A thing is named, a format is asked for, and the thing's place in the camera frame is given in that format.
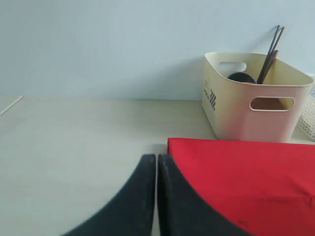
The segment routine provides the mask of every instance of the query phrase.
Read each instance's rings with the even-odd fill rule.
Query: white wicker basket
[[[312,141],[315,141],[315,86],[303,107],[298,126]]]

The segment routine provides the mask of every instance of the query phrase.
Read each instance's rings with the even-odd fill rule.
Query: basket handle hole
[[[246,70],[246,63],[244,62],[220,62],[218,65],[218,71],[220,73],[235,73],[235,72],[243,72]]]
[[[254,111],[288,111],[294,106],[292,97],[256,97],[251,101]]]

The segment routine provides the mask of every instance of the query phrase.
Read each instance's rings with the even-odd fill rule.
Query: red fabric cover
[[[171,138],[186,180],[257,236],[315,236],[315,146]]]

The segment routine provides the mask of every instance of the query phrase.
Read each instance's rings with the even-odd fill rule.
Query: white stick
[[[0,112],[0,116],[2,116],[4,113],[6,113],[11,107],[13,107],[15,104],[17,104],[23,96],[19,96],[14,102],[12,102],[9,106],[7,106],[2,112]]]

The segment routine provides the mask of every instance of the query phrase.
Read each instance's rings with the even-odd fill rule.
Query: white table surface
[[[0,117],[0,235],[71,230],[169,137],[215,138],[200,102],[25,97]],[[291,142],[315,144],[297,129]]]

